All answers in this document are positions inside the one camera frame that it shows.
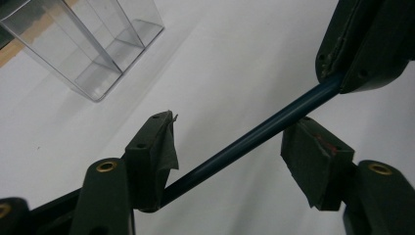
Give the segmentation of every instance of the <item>transparent acrylic box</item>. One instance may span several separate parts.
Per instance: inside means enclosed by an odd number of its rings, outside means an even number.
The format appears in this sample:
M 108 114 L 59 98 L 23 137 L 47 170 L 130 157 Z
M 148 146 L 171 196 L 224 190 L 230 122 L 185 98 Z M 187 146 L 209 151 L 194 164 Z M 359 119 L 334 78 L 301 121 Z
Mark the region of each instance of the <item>transparent acrylic box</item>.
M 153 0 L 13 0 L 0 10 L 1 26 L 92 101 L 163 30 Z

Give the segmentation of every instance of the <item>black rod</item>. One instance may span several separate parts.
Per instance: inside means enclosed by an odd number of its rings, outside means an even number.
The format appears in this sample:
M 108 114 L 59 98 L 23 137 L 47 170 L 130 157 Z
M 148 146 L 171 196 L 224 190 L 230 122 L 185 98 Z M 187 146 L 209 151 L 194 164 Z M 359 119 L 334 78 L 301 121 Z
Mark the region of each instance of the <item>black rod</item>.
M 171 203 L 198 184 L 237 161 L 291 124 L 305 117 L 339 94 L 343 76 L 335 75 L 315 86 L 286 108 L 270 117 L 234 143 L 197 166 L 192 171 L 165 188 L 161 207 Z

